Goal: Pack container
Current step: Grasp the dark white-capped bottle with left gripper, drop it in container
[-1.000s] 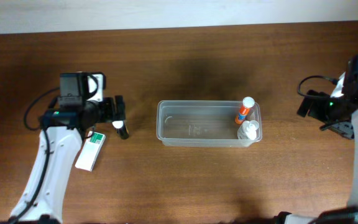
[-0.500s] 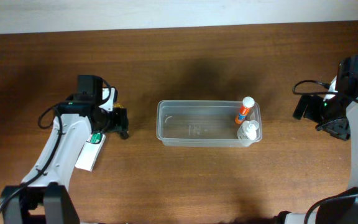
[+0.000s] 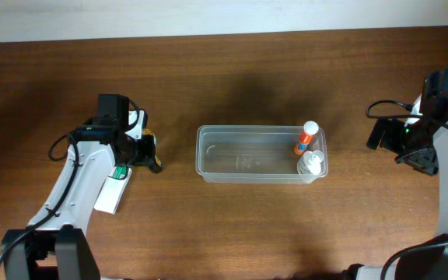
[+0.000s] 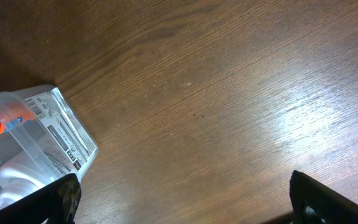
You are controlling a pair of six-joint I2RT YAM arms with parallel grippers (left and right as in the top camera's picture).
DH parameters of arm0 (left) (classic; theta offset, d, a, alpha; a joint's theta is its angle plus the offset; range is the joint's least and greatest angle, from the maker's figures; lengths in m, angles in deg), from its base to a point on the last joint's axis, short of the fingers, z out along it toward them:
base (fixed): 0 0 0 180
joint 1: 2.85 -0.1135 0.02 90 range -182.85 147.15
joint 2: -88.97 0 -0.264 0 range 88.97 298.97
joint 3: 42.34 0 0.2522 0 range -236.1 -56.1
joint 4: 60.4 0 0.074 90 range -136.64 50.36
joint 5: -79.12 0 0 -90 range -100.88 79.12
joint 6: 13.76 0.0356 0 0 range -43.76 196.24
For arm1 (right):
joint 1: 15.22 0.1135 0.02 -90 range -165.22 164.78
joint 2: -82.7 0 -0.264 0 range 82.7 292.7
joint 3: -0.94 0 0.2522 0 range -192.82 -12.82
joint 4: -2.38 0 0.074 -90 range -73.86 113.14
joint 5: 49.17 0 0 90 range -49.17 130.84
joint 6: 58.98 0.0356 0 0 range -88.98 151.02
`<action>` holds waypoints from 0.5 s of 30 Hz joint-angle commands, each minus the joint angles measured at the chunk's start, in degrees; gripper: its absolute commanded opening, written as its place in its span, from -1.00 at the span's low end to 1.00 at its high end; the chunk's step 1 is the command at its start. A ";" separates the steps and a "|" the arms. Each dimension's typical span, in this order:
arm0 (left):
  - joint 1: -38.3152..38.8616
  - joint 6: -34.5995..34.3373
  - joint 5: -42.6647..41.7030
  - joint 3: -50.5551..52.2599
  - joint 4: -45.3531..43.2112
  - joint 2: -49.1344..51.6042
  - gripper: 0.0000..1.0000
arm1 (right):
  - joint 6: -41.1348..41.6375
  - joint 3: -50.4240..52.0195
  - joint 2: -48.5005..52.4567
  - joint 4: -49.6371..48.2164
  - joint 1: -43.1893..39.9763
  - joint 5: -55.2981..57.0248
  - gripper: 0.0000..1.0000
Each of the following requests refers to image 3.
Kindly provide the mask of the gold lid small jar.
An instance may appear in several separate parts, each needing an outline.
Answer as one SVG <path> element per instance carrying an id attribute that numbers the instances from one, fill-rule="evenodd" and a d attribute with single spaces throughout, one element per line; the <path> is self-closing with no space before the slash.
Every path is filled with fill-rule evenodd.
<path id="1" fill-rule="evenodd" d="M 142 137 L 151 137 L 154 145 L 157 145 L 157 138 L 156 135 L 148 128 L 142 129 Z"/>

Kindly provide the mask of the black bottle white cap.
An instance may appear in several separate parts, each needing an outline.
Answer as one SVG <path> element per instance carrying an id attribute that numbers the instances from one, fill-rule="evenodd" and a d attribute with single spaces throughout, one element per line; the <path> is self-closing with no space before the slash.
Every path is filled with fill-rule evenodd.
<path id="1" fill-rule="evenodd" d="M 163 165 L 157 155 L 149 159 L 148 168 L 152 173 L 160 173 L 163 170 Z"/>

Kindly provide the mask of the white green carton box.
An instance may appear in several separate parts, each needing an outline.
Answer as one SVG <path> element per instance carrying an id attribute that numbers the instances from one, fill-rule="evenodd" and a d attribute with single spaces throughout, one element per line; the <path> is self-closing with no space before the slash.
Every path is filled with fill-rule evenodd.
<path id="1" fill-rule="evenodd" d="M 114 215 L 131 175 L 131 167 L 114 167 L 103 183 L 94 209 Z"/>

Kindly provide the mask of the orange tube white cap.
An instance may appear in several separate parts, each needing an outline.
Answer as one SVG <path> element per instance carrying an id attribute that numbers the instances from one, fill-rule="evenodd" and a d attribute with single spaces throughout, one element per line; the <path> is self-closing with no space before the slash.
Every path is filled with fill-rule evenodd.
<path id="1" fill-rule="evenodd" d="M 298 156 L 301 156 L 307 150 L 308 145 L 318 131 L 319 125 L 317 122 L 307 121 L 303 125 L 303 131 L 298 139 L 298 142 L 295 145 L 294 153 Z"/>

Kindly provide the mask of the white pump bottle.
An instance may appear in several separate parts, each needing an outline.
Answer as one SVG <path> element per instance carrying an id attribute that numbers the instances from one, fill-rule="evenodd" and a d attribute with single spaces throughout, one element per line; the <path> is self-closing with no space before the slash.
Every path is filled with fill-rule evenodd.
<path id="1" fill-rule="evenodd" d="M 320 175 L 324 154 L 320 150 L 305 151 L 297 163 L 297 172 L 301 175 Z"/>

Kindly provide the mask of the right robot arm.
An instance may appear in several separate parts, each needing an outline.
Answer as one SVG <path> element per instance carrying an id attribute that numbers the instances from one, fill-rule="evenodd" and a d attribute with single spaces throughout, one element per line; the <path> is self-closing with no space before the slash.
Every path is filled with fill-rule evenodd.
<path id="1" fill-rule="evenodd" d="M 353 264 L 345 279 L 448 279 L 448 69 L 428 75 L 422 94 L 401 104 L 407 112 L 374 115 L 375 125 L 366 143 L 396 153 L 395 162 L 439 178 L 439 218 L 435 236 L 393 254 L 381 267 Z"/>

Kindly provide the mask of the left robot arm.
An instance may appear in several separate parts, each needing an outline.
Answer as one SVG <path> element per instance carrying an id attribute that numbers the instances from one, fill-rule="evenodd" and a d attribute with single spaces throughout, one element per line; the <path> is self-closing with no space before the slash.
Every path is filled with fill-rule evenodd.
<path id="1" fill-rule="evenodd" d="M 7 279 L 101 279 L 86 232 L 99 202 L 117 206 L 113 186 L 124 187 L 136 166 L 160 173 L 156 137 L 133 100 L 101 94 L 95 116 L 62 138 L 64 167 L 38 213 L 2 239 L 0 271 Z"/>

